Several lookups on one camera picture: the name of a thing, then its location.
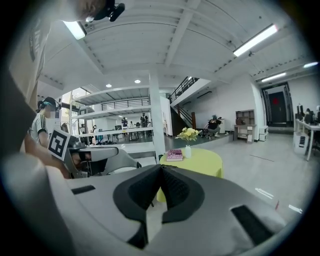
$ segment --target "flower bouquet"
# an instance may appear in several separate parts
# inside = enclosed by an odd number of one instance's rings
[[[183,128],[182,132],[175,137],[176,139],[182,139],[187,142],[189,141],[196,141],[198,138],[199,131],[192,129],[192,128]],[[184,151],[185,157],[186,158],[191,158],[191,147],[189,145],[185,146],[185,151]]]

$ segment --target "ceiling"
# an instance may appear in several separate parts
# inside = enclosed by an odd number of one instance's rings
[[[268,0],[123,2],[130,8],[115,22],[83,23],[84,39],[75,40],[62,21],[52,24],[39,79],[42,94],[130,87],[137,79],[149,85],[154,68],[161,89],[176,88],[187,76],[228,84],[243,73],[261,79],[312,59],[290,18]],[[278,28],[275,35],[235,58],[235,49],[271,24]]]

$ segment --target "dark doorway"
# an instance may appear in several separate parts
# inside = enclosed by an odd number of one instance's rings
[[[285,96],[282,91],[269,94],[271,122],[274,125],[287,123],[287,110]]]

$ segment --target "round table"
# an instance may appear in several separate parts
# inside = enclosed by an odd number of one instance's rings
[[[175,166],[178,168],[190,170],[196,173],[215,176],[219,178],[224,177],[224,168],[221,157],[212,151],[202,148],[191,148],[191,158],[185,158],[185,149],[182,149],[183,161],[169,161],[167,162],[168,153],[164,154],[160,159],[161,165]],[[160,189],[156,195],[159,202],[165,202],[166,197]]]

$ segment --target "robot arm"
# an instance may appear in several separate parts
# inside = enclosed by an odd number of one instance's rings
[[[79,138],[62,130],[53,131],[48,150],[64,162],[75,179],[96,174],[106,175],[124,167],[138,168],[141,166],[122,149],[110,146],[87,147]],[[72,158],[73,154],[79,154],[81,162],[86,163],[83,169],[76,168]],[[86,154],[90,155],[90,160],[85,158]]]

